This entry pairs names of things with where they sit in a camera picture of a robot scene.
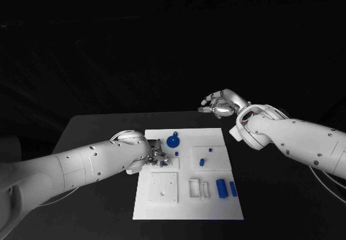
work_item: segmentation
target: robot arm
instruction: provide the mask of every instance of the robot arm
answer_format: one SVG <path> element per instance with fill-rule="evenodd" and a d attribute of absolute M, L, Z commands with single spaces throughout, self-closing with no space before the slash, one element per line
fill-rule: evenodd
<path fill-rule="evenodd" d="M 212 112 L 218 118 L 236 113 L 229 133 L 238 141 L 256 150 L 274 143 L 288 158 L 346 179 L 346 133 L 290 119 L 269 105 L 251 105 L 229 89 L 210 94 L 202 105 L 207 101 L 210 106 L 200 107 L 199 112 Z"/>
<path fill-rule="evenodd" d="M 27 161 L 0 162 L 0 240 L 27 213 L 52 197 L 124 170 L 128 174 L 138 173 L 143 165 L 157 164 L 157 161 L 170 161 L 160 141 L 127 131 L 117 140 Z"/>

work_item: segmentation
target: blue object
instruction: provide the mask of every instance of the blue object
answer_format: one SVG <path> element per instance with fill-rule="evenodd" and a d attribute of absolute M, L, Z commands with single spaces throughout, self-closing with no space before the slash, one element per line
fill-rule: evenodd
<path fill-rule="evenodd" d="M 229 197 L 228 189 L 226 189 L 226 183 L 223 179 L 216 180 L 216 187 L 218 187 L 218 197 L 220 199 Z"/>
<path fill-rule="evenodd" d="M 232 196 L 236 197 L 236 187 L 235 187 L 235 183 L 232 181 L 229 182 L 229 186 L 231 186 L 231 190 L 232 190 Z"/>
<path fill-rule="evenodd" d="M 173 135 L 167 138 L 167 146 L 170 148 L 176 148 L 179 146 L 180 140 L 179 140 L 179 133 L 174 131 Z"/>

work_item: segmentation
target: robotic hand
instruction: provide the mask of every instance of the robotic hand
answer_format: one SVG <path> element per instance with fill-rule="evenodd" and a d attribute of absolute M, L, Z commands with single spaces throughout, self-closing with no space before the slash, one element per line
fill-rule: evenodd
<path fill-rule="evenodd" d="M 236 113 L 233 138 L 261 150 L 274 143 L 282 154 L 316 169 L 346 179 L 346 133 L 298 119 L 290 119 L 269 105 L 251 105 L 229 89 L 212 93 L 200 103 L 202 113 L 220 119 Z"/>
<path fill-rule="evenodd" d="M 109 141 L 14 163 L 0 162 L 0 240 L 27 213 L 52 197 L 144 165 L 170 164 L 158 140 L 132 130 Z"/>

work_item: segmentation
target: table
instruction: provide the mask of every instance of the table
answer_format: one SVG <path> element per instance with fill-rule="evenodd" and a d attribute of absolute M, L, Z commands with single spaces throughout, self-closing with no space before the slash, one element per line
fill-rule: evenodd
<path fill-rule="evenodd" d="M 132 220 L 138 175 L 125 172 L 81 187 L 59 202 L 36 208 L 7 240 L 336 239 L 343 236 L 346 206 L 305 165 L 274 144 L 256 151 L 229 135 L 236 116 L 151 112 L 78 115 L 53 154 L 108 140 L 122 130 L 222 128 L 241 202 L 241 220 Z"/>

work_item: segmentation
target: black background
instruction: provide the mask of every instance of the black background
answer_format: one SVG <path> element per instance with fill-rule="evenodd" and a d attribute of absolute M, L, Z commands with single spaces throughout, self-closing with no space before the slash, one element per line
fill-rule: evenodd
<path fill-rule="evenodd" d="M 24 160 L 52 153 L 75 115 L 194 111 L 225 88 L 346 132 L 340 2 L 7 2 L 1 10 L 26 12 L 0 21 L 0 134 L 19 137 Z"/>

